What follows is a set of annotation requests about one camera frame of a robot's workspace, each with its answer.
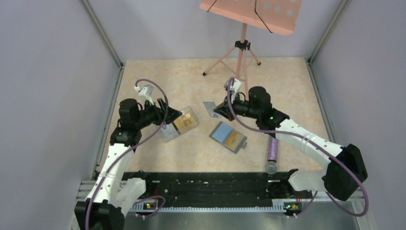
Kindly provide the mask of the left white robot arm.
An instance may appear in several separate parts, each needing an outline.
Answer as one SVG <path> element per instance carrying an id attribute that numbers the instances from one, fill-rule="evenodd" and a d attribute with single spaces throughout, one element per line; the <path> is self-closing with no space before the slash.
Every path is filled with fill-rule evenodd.
<path id="1" fill-rule="evenodd" d="M 154 186 L 147 180 L 135 178 L 120 188 L 121 179 L 136 148 L 151 139 L 141 139 L 141 130 L 150 125 L 162 128 L 181 116 L 181 111 L 168 104 L 167 97 L 157 103 L 141 106 L 135 99 L 119 103 L 119 119 L 110 137 L 108 155 L 95 185 L 83 201 L 74 208 L 81 230 L 122 230 L 126 214 L 139 198 L 153 194 Z"/>

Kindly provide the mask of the silver VIP card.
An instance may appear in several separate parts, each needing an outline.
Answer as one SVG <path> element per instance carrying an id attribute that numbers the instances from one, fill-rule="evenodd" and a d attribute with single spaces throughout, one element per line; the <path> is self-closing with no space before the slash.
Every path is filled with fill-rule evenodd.
<path id="1" fill-rule="evenodd" d="M 203 102 L 208 114 L 212 118 L 218 118 L 219 114 L 214 112 L 214 109 L 216 108 L 215 102 Z"/>

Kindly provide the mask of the clear plastic card box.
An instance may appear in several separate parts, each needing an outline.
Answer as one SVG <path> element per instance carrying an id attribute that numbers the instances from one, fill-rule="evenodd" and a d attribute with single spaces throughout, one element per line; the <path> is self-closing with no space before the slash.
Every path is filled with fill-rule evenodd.
<path id="1" fill-rule="evenodd" d="M 159 135 L 164 143 L 168 143 L 183 134 L 195 129 L 199 125 L 199 119 L 193 109 L 188 106 L 181 110 L 181 116 L 172 123 L 163 125 Z"/>

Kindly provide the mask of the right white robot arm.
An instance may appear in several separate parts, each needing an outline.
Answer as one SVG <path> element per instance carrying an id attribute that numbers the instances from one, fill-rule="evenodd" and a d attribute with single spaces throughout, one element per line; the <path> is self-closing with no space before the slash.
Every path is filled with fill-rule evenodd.
<path id="1" fill-rule="evenodd" d="M 295 171 L 281 184 L 284 196 L 294 197 L 300 191 L 312 190 L 326 192 L 333 198 L 346 201 L 360 189 L 364 198 L 368 198 L 363 186 L 368 174 L 360 149 L 353 144 L 344 147 L 306 130 L 287 114 L 274 108 L 271 96 L 263 87 L 251 88 L 248 100 L 242 100 L 237 92 L 228 92 L 214 112 L 230 121 L 238 120 L 240 116 L 254 119 L 257 132 L 298 148 L 321 166 L 321 170 Z"/>

